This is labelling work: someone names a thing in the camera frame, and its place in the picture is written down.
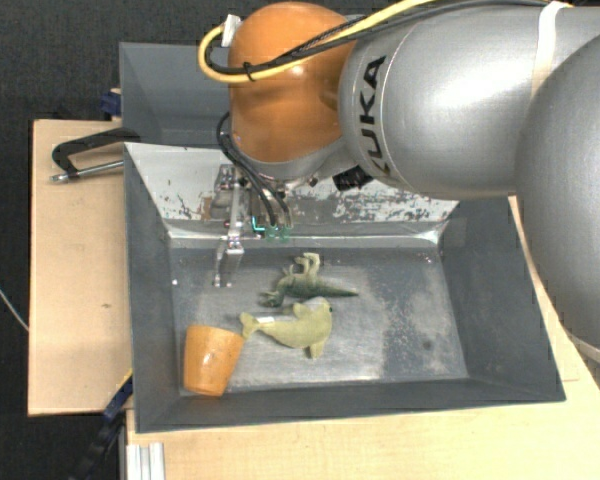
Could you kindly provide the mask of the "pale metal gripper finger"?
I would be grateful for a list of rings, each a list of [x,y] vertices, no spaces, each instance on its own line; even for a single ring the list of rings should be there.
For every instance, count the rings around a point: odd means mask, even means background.
[[[238,238],[230,239],[226,248],[226,286],[233,285],[234,277],[244,257],[244,247]]]
[[[230,272],[226,259],[227,241],[220,239],[215,250],[213,286],[225,288],[230,285]]]

